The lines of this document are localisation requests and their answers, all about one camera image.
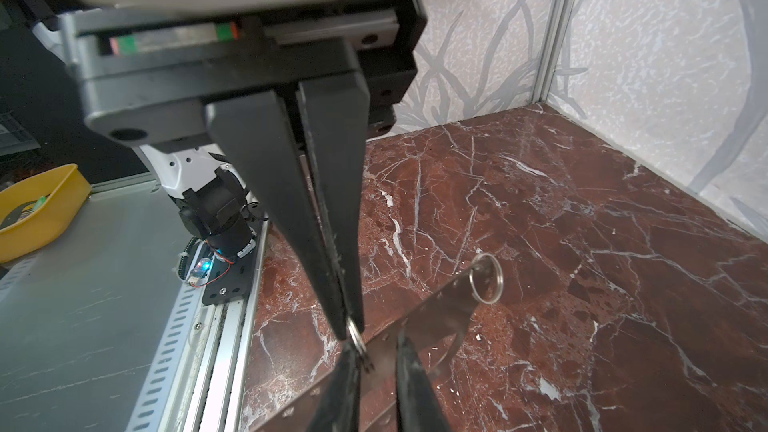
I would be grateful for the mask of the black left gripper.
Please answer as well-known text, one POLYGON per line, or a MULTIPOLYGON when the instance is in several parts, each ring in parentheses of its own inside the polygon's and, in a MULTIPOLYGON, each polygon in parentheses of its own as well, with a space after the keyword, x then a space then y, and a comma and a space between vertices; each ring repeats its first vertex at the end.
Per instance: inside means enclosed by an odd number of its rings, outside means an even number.
POLYGON ((63 14, 59 26, 86 126, 126 147, 198 147, 210 136, 292 247, 344 341, 349 324, 365 330, 358 230, 367 129, 379 137, 394 126, 427 22, 422 0, 330 0, 194 15, 93 9, 63 14), (320 224, 275 93, 291 96, 299 83, 320 224))

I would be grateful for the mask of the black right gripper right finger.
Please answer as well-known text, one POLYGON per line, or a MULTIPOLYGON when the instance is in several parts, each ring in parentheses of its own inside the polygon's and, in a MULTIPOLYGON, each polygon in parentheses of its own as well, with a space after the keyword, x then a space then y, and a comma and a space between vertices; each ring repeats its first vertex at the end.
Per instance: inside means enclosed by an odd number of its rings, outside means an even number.
POLYGON ((451 431, 412 341, 401 332, 397 341, 397 430, 451 431))

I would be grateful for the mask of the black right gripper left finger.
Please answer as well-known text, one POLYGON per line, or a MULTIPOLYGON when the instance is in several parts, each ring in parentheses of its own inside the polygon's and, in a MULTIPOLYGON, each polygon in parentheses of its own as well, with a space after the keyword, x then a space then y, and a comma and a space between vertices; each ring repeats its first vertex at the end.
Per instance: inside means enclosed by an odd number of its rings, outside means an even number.
POLYGON ((359 430, 361 371, 358 352, 343 350, 307 432, 359 430))

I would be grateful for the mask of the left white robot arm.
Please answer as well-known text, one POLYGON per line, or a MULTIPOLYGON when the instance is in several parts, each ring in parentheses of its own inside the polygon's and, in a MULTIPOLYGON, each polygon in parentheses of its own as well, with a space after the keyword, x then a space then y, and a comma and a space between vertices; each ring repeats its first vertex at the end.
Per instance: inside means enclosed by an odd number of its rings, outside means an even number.
POLYGON ((308 0, 200 11, 1 0, 42 25, 85 125, 132 148, 221 257, 262 206, 336 337, 364 330, 358 227, 368 140, 391 130, 427 25, 422 0, 308 0))

